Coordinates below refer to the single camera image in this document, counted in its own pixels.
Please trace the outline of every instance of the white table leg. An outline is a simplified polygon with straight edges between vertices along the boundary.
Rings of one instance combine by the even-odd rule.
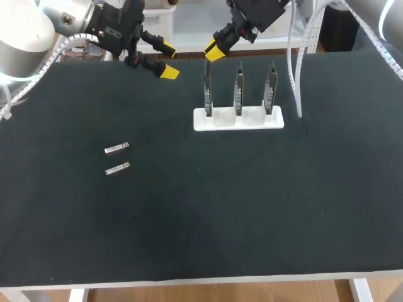
[[[43,291],[18,291],[13,289],[0,291],[10,302],[50,302]]]
[[[69,302],[87,302],[88,289],[72,289],[70,292]]]
[[[402,302],[403,301],[403,283],[390,295],[386,302]]]
[[[349,283],[354,302],[373,302],[370,287],[366,279],[350,279]]]

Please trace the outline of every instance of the white table edge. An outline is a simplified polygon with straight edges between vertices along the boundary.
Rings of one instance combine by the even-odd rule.
[[[335,272],[335,273],[331,272],[322,274],[216,277],[216,278],[201,278],[201,279],[176,279],[166,281],[135,281],[135,282],[21,286],[21,287],[0,288],[0,291],[9,289],[17,289],[20,291],[29,291],[29,290],[42,291],[53,289],[131,288],[139,286],[169,286],[169,285],[253,283],[253,282],[281,282],[281,281],[320,281],[320,280],[336,280],[336,279],[360,279],[360,278],[402,277],[402,276],[403,276],[403,269],[395,271],[376,271],[376,272]]]

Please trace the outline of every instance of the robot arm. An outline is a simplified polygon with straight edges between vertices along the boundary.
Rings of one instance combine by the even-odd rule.
[[[126,0],[123,8],[117,9],[106,3],[101,8],[92,0],[2,0],[0,72],[14,81],[35,75],[56,31],[64,36],[94,35],[99,41],[96,44],[113,55],[128,50],[127,65],[134,68],[142,65],[157,77],[175,79],[178,70],[137,51],[137,43],[143,39],[170,57],[176,53],[163,37],[143,30],[144,1]]]
[[[225,57],[241,37],[253,43],[284,12],[290,0],[227,0],[232,23],[213,35],[205,50],[211,62]],[[403,51],[403,0],[346,0],[382,38]]]

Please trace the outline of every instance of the white spiral cable wrap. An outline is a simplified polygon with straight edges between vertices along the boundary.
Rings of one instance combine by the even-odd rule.
[[[91,42],[98,43],[98,38],[94,35],[90,35],[87,33],[78,33],[74,36],[70,36],[69,38],[66,38],[53,52],[53,54],[50,56],[50,58],[45,62],[45,64],[42,66],[40,71],[36,76],[33,77],[31,82],[28,83],[11,101],[8,100],[7,105],[5,105],[1,110],[0,110],[0,121],[2,120],[3,117],[9,118],[11,116],[10,110],[11,107],[10,105],[16,104],[20,99],[22,99],[28,92],[31,91],[32,88],[35,87],[36,84],[40,81],[41,78],[46,74],[46,72],[49,70],[50,66],[56,61],[57,57],[63,52],[63,50],[66,48],[66,46],[74,41],[74,40],[89,40]]]
[[[291,22],[290,29],[288,31],[288,40],[287,40],[287,67],[288,67],[288,77],[290,78],[291,88],[294,93],[294,97],[297,98],[295,94],[295,81],[292,70],[292,61],[291,61],[291,39],[292,39],[292,31],[294,29],[295,18],[297,16],[297,4],[295,0],[292,0],[292,8],[291,8]]]
[[[302,104],[301,104],[301,88],[300,88],[300,80],[301,80],[301,70],[302,70],[302,62],[304,59],[305,49],[308,47],[309,39],[312,36],[312,30],[314,29],[314,24],[318,17],[322,14],[323,10],[326,8],[327,5],[331,3],[340,3],[345,5],[356,18],[357,22],[360,26],[364,29],[365,33],[368,35],[371,42],[374,44],[375,48],[378,50],[379,54],[383,57],[389,67],[397,74],[397,76],[403,81],[403,69],[400,65],[394,60],[391,54],[386,50],[383,46],[382,42],[378,39],[376,34],[373,30],[347,5],[345,0],[323,0],[318,4],[318,7],[312,14],[307,24],[307,27],[304,31],[304,40],[302,42],[302,47],[298,52],[298,59],[297,59],[297,66],[295,68],[295,80],[292,75],[292,68],[291,68],[291,35],[288,35],[288,48],[287,48],[287,64],[288,64],[288,74],[290,76],[290,82],[293,89],[293,93],[295,96],[295,104],[297,105],[297,114],[298,117],[302,117]],[[295,22],[295,15],[292,16],[291,24]]]

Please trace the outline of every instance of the metal part in holder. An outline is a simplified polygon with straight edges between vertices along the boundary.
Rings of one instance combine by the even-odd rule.
[[[204,75],[204,108],[208,117],[213,116],[213,101],[212,101],[212,81],[211,81],[211,63],[206,60],[206,70]]]
[[[264,84],[263,104],[267,115],[273,113],[277,86],[277,70],[275,63],[269,65],[266,83]]]
[[[106,173],[106,175],[111,175],[111,174],[117,173],[119,171],[125,170],[125,169],[127,169],[129,167],[130,167],[130,163],[126,162],[126,163],[124,163],[122,165],[118,165],[116,167],[113,167],[111,169],[106,170],[105,173]]]
[[[239,64],[234,84],[234,107],[237,116],[242,115],[242,104],[244,102],[244,72],[242,62]]]

